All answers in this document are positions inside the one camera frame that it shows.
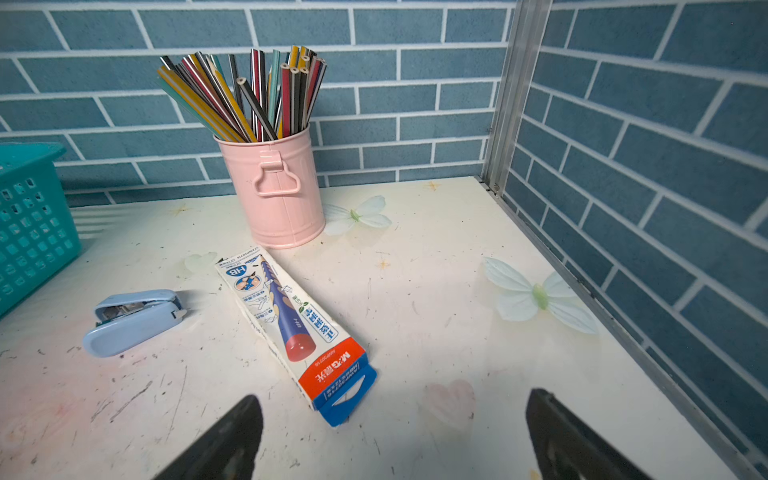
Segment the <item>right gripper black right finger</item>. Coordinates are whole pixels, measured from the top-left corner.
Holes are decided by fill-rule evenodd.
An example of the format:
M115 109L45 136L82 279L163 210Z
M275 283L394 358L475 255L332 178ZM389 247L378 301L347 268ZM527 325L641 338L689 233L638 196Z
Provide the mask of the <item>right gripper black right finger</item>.
M542 478L650 479L547 390L530 392L525 415Z

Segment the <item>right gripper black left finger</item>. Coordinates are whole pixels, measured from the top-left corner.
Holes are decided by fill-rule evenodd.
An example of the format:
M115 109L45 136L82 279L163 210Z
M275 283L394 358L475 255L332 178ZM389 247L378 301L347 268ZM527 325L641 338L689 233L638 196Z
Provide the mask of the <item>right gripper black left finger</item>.
M251 479L263 434L255 395L246 395L155 479Z

